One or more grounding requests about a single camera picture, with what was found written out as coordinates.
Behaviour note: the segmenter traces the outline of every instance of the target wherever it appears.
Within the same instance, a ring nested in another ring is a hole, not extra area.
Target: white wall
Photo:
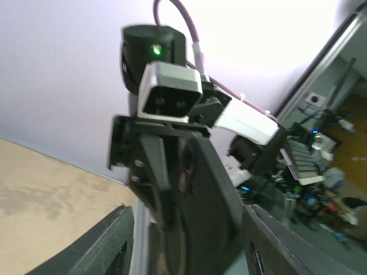
[[[362,1],[183,2],[208,72],[274,111]],[[169,1],[161,14],[188,34]],[[0,137],[122,180],[125,171],[108,171],[106,157],[111,118],[127,114],[120,28],[134,23],[153,23],[151,1],[0,1]],[[232,135],[213,133],[224,155]]]
[[[341,58],[337,57],[330,66],[319,76],[319,78],[315,81],[314,85],[311,88],[310,92],[316,93],[321,96],[327,96],[331,91],[332,87],[335,85],[335,82],[338,80],[342,72],[344,71],[347,63]],[[338,96],[335,98],[335,102],[333,107],[336,108],[347,98],[347,96],[352,92],[353,87],[356,85],[360,75],[352,70],[348,77],[346,78],[342,88],[339,91]],[[283,125],[286,128],[292,126],[294,122],[300,122],[306,116],[301,113],[299,110],[294,110],[289,117],[285,120]],[[312,127],[315,123],[314,119],[309,120],[303,126],[306,128]]]

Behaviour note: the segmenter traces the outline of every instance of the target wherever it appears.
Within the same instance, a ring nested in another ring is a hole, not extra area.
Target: desk
[[[0,139],[0,275],[24,274],[135,195],[118,183]]]

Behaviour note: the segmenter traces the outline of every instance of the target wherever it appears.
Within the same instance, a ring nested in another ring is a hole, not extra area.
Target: power outlet
[[[325,96],[318,95],[317,93],[309,93],[306,97],[305,101],[313,106],[322,108],[324,102],[326,100]]]

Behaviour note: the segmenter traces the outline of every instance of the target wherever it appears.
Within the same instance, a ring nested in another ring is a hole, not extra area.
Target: metal frame
[[[304,98],[316,79],[335,60],[343,47],[366,21],[366,17],[367,2],[364,2],[339,27],[313,63],[307,68],[300,80],[293,86],[290,94],[284,101],[284,104],[280,106],[278,111],[275,113],[280,122],[284,122],[290,113],[297,107],[298,103]]]

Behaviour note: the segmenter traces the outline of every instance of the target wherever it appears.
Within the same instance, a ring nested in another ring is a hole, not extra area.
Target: purple cable
[[[160,20],[159,20],[159,15],[158,15],[158,6],[161,0],[154,0],[153,3],[153,15],[154,15],[154,21],[155,24],[157,26],[162,26]],[[199,42],[199,35],[197,34],[197,30],[195,27],[195,24],[193,22],[193,20],[191,19],[191,16],[189,14],[189,12],[186,10],[186,8],[184,7],[184,5],[181,3],[180,0],[169,0],[172,4],[174,4],[174,6],[178,9],[179,13],[181,13],[182,17],[184,18],[186,25],[188,26],[188,29],[190,31],[190,35],[191,38],[193,40],[193,43]],[[195,69],[195,65],[192,64],[190,61],[186,60],[186,64],[188,65],[188,67]],[[228,93],[229,95],[233,96],[234,98],[241,100],[243,103],[245,103],[246,105],[250,106],[251,108],[257,110],[258,112],[262,113],[263,115],[269,117],[270,119],[272,119],[275,122],[278,122],[277,118],[270,115],[269,113],[266,113],[264,110],[262,110],[261,108],[259,108],[258,106],[252,104],[251,102],[247,101],[247,100],[242,100],[241,97],[239,95],[237,95],[236,93],[232,92],[228,87],[226,87],[225,85],[223,85],[222,83],[220,83],[219,81],[215,80],[213,77],[209,77],[210,81],[216,85],[217,87],[219,87],[220,89],[222,89],[223,91],[225,91],[226,93]]]

